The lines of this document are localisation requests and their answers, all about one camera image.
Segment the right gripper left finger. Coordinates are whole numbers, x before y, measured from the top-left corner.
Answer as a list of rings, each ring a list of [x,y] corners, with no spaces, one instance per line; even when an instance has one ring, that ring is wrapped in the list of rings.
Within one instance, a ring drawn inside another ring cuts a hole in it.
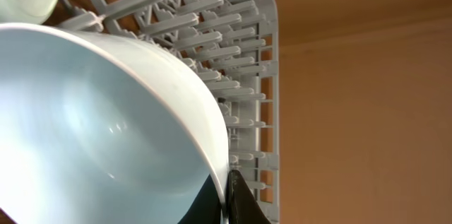
[[[208,176],[194,202],[178,224],[220,224],[222,206],[215,184]]]

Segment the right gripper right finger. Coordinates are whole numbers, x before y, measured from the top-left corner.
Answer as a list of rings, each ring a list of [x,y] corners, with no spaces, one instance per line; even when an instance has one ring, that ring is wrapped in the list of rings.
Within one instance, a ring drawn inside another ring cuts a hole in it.
[[[239,170],[231,170],[227,183],[229,224],[270,224]]]

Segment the light blue small bowl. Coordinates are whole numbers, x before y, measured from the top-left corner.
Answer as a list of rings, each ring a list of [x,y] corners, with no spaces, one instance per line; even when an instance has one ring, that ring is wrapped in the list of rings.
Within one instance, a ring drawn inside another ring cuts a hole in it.
[[[225,120],[142,40],[1,25],[1,209],[17,223],[178,223],[208,176],[226,214]]]

